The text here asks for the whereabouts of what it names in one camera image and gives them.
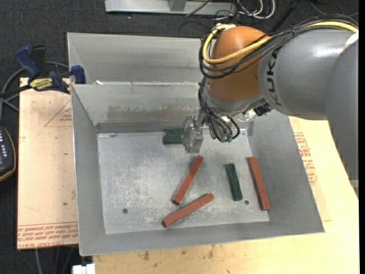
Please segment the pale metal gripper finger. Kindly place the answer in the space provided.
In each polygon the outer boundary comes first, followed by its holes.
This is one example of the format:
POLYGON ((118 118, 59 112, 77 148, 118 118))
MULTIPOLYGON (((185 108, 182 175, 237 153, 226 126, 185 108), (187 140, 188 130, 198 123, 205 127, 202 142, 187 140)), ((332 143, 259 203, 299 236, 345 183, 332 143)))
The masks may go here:
POLYGON ((183 122, 182 144, 186 152, 195 152, 195 124, 196 117, 194 115, 189 115, 183 122))
POLYGON ((201 127, 197 124, 194 131, 194 152, 199 153, 204 136, 201 127))

